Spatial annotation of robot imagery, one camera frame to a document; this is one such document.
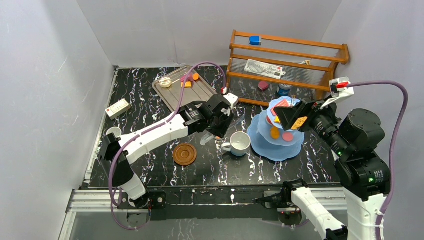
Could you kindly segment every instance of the white wall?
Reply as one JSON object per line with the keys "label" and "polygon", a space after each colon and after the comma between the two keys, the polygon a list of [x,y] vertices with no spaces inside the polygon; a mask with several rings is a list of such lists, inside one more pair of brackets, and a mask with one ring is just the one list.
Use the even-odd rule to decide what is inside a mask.
{"label": "white wall", "polygon": [[[409,105],[395,148],[395,194],[385,217],[386,239],[422,239],[424,208],[424,1],[343,0],[323,41],[346,43],[350,63],[336,75],[353,83],[390,80],[409,92]],[[355,96],[340,104],[339,117],[355,108],[376,113],[386,133],[377,148],[388,160],[390,139],[402,94],[393,86],[357,87]]]}
{"label": "white wall", "polygon": [[0,0],[0,239],[57,239],[113,67],[75,0]]}
{"label": "white wall", "polygon": [[341,0],[77,0],[110,62],[227,65],[233,29],[320,41]]}

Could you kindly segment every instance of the black marble table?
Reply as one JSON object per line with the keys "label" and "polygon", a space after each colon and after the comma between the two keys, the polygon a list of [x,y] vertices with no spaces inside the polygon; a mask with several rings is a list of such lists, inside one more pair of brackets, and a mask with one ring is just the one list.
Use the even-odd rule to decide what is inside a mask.
{"label": "black marble table", "polygon": [[[131,104],[131,110],[115,120],[108,117],[104,122],[103,134],[111,127],[120,127],[123,134],[143,129],[156,121],[167,117],[171,111],[162,102],[152,88],[152,82],[171,73],[176,68],[132,68],[119,69],[110,102],[125,98]],[[197,72],[214,89],[221,89],[222,75],[215,67],[200,67]],[[257,90],[257,81],[231,80],[231,92],[237,96],[271,101],[277,98],[276,86],[268,90]],[[310,98],[312,92],[305,88],[294,87],[290,94],[297,98]],[[266,107],[239,103],[236,106],[235,119],[245,116],[245,120],[228,130],[224,141],[229,140],[236,131],[246,132],[252,118]],[[313,133],[306,133],[300,154],[283,162],[274,162],[257,155],[252,149],[243,156],[235,157],[220,150],[223,141],[210,141],[200,145],[203,133],[169,142],[141,157],[132,165],[134,172],[149,187],[160,186],[252,186],[282,184],[287,180],[303,178],[307,183],[339,182],[333,167],[334,159],[330,148]],[[197,159],[189,166],[174,163],[173,149],[180,143],[190,143],[197,149]],[[100,164],[95,161],[89,188],[107,188],[108,178]]]}

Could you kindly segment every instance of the wooden rack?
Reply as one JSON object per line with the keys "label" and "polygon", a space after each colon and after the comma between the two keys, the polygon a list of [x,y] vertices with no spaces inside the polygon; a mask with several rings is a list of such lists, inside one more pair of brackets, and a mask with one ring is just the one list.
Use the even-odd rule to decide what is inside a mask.
{"label": "wooden rack", "polygon": [[[253,46],[253,45],[249,45],[249,37],[251,36],[261,36],[262,40],[265,40],[265,41],[290,43],[290,44],[293,44],[294,46],[293,48],[295,49],[297,48],[296,45],[316,47],[317,51],[314,51],[315,53],[319,52],[319,49],[322,49],[322,48],[334,49],[336,50],[335,51],[336,54],[334,56],[311,54],[310,50],[309,50],[309,53],[302,53],[302,52],[292,51],[293,48],[286,49],[285,47],[284,49],[272,49],[272,48],[266,47],[266,44],[262,44],[261,46]],[[243,41],[243,44],[236,43],[235,41],[236,37],[245,37],[246,41]],[[257,34],[257,33],[241,32],[236,30],[232,31],[229,48],[231,49],[231,55],[228,62],[228,69],[226,72],[228,89],[230,89],[231,77],[237,77],[242,79],[266,81],[266,82],[275,83],[275,84],[288,84],[295,87],[315,89],[316,90],[315,98],[317,100],[324,98],[326,95],[326,92],[330,92],[329,80],[335,78],[335,71],[336,71],[337,65],[339,63],[345,65],[349,61],[349,50],[346,44],[340,45],[340,44],[325,43],[325,42],[318,42],[318,41],[294,39],[294,38],[281,37],[281,36],[271,36],[271,35],[264,35],[264,34]],[[235,49],[241,49],[241,50],[244,50],[244,52],[256,51],[256,52],[277,54],[277,56],[286,55],[286,56],[300,57],[300,58],[304,58],[305,60],[312,60],[312,63],[314,63],[314,60],[321,60],[321,62],[325,61],[325,65],[327,65],[327,63],[328,65],[327,66],[322,66],[323,64],[320,64],[321,66],[307,65],[307,64],[300,64],[300,63],[294,63],[289,61],[273,60],[273,59],[234,54]],[[274,78],[264,77],[259,75],[246,74],[246,72],[241,72],[241,71],[234,71],[234,70],[232,71],[232,64],[234,60],[248,60],[248,59],[252,59],[252,60],[256,60],[256,61],[260,61],[264,63],[269,63],[269,64],[274,64],[274,65],[279,65],[279,66],[282,66],[283,68],[284,66],[286,66],[286,67],[292,67],[292,68],[298,68],[298,69],[321,71],[323,72],[323,75],[321,79],[314,80],[315,82],[317,82],[317,84],[310,84],[310,83],[306,83],[302,79],[296,79],[296,81],[290,81],[287,79],[274,79]],[[268,102],[257,101],[253,99],[242,98],[242,97],[241,98],[239,97],[239,102],[261,105],[261,106],[269,105]]]}

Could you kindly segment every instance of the white mug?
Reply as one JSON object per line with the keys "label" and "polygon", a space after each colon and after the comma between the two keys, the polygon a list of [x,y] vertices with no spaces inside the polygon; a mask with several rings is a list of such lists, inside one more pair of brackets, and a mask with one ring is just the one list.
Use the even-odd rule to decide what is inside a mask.
{"label": "white mug", "polygon": [[231,135],[229,142],[221,144],[221,149],[241,157],[248,152],[250,145],[251,137],[245,132],[238,131]]}

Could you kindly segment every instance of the metal tray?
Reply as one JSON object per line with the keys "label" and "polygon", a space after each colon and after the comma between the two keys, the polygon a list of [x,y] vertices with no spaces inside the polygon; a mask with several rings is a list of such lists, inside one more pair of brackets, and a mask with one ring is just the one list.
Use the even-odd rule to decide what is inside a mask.
{"label": "metal tray", "polygon": [[[173,112],[177,108],[178,101],[180,100],[181,83],[180,78],[186,74],[192,67],[189,65],[183,66],[164,77],[171,78],[172,85],[168,88],[162,88],[159,85],[159,80],[153,82],[152,86],[162,101],[168,106]],[[216,94],[215,90],[206,82],[202,76],[199,76],[199,80],[195,81],[192,87],[184,89],[184,97],[182,98],[181,106],[189,104],[193,101],[205,101],[207,102],[212,95]]]}

